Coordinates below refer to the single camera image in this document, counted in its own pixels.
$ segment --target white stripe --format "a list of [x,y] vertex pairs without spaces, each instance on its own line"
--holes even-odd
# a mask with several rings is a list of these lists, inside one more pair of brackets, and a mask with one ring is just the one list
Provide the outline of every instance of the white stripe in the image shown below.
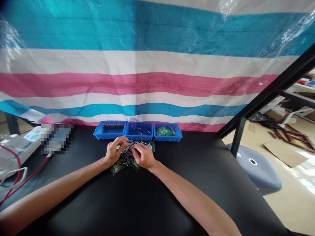
[[204,116],[180,116],[172,117],[168,115],[156,115],[156,114],[143,114],[136,116],[125,116],[120,114],[110,115],[97,115],[94,117],[83,117],[83,116],[65,116],[60,113],[49,114],[49,117],[55,120],[57,123],[62,122],[65,119],[78,119],[88,123],[100,122],[104,120],[126,120],[126,121],[159,121],[159,122],[170,122],[170,123],[200,123],[204,125],[217,125],[228,123],[233,116],[225,117],[204,117]]
[[45,114],[36,111],[36,110],[28,110],[27,112],[21,115],[22,118],[28,119],[30,121],[36,121],[44,118]]
[[136,74],[168,72],[213,78],[281,74],[298,56],[252,58],[166,51],[0,49],[0,73]]
[[183,7],[197,8],[229,15],[264,14],[277,12],[312,13],[313,0],[146,0]]
[[145,103],[166,103],[179,107],[197,107],[201,105],[238,106],[248,104],[258,94],[243,96],[212,95],[210,97],[190,97],[167,92],[112,95],[86,93],[67,97],[28,97],[12,98],[0,92],[0,101],[13,99],[27,107],[37,106],[47,109],[83,107],[90,104],[117,104],[121,106],[140,105]]

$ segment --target forearm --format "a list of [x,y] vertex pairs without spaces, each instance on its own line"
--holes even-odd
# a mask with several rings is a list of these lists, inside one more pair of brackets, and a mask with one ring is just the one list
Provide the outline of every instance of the forearm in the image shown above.
[[0,213],[1,227],[7,235],[17,234],[107,168],[96,161],[23,197]]
[[158,162],[149,169],[174,194],[180,204],[209,235],[240,236],[233,220],[193,184]]

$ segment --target hand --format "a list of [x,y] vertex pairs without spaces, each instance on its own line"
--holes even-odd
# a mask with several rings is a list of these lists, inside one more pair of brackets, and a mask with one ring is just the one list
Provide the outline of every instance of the hand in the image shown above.
[[137,143],[131,148],[131,151],[137,164],[143,168],[150,169],[158,163],[153,156],[151,147]]
[[126,137],[117,137],[113,142],[107,144],[106,156],[103,158],[105,165],[110,167],[118,161],[121,152],[128,146],[127,140],[128,138]]

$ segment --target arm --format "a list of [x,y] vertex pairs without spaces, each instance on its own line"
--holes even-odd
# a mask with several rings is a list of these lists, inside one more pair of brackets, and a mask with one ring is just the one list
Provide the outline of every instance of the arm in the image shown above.
[[116,138],[107,145],[106,156],[30,193],[0,213],[5,235],[15,235],[65,200],[90,179],[112,166],[126,148],[126,137]]
[[157,161],[150,147],[136,144],[132,153],[138,165],[157,176],[209,235],[241,236],[234,221],[222,208],[193,184]]

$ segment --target pink stripe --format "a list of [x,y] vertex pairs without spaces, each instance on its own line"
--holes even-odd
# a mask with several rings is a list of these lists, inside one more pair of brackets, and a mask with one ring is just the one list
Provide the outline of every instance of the pink stripe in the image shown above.
[[0,90],[12,97],[62,97],[84,93],[114,95],[169,92],[185,96],[242,96],[260,93],[278,75],[227,79],[163,72],[107,74],[6,74],[0,73]]
[[[45,116],[38,123],[39,124],[55,124],[56,121],[51,119],[49,116]],[[77,120],[77,119],[66,119],[59,123],[84,125],[84,126],[97,126],[99,124],[99,122],[88,123],[83,120]],[[203,124],[196,124],[196,123],[178,123],[178,125],[182,131],[218,132],[225,124],[203,125]]]

